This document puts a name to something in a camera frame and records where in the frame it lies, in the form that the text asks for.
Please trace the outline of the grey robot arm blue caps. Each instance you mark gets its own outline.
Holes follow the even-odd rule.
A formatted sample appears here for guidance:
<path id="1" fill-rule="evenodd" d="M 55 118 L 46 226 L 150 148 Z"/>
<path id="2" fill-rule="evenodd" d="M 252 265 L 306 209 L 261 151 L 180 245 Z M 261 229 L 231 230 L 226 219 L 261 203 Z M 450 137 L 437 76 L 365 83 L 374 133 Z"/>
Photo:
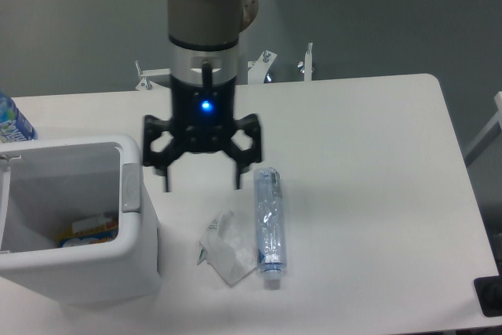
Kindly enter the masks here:
<path id="1" fill-rule="evenodd" d="M 241 176 L 263 159 L 259 117 L 235 118 L 240 34 L 256 0 L 166 0 L 172 115 L 144 117 L 143 164 L 167 177 L 182 155 L 223 152 Z"/>

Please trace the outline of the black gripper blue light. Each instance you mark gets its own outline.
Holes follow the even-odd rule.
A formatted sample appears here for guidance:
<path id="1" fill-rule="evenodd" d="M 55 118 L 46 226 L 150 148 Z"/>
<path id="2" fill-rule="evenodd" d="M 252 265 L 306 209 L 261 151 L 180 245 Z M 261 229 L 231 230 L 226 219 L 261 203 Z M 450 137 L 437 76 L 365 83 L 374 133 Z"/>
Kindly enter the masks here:
<path id="1" fill-rule="evenodd" d="M 172 118 L 161 120 L 153 115 L 144 116 L 143 166 L 153 167 L 165 179 L 165 192 L 170 192 L 169 166 L 186 151 L 215 153 L 223 151 L 235 162 L 235 189 L 241 188 L 241 176 L 253 163 L 263 161 L 262 133 L 257 114 L 234 119 L 236 79 L 207 90 L 177 78 L 170 83 Z M 249 146 L 242 149 L 233 136 L 242 131 Z M 152 144 L 164 133 L 171 136 L 160 151 Z"/>

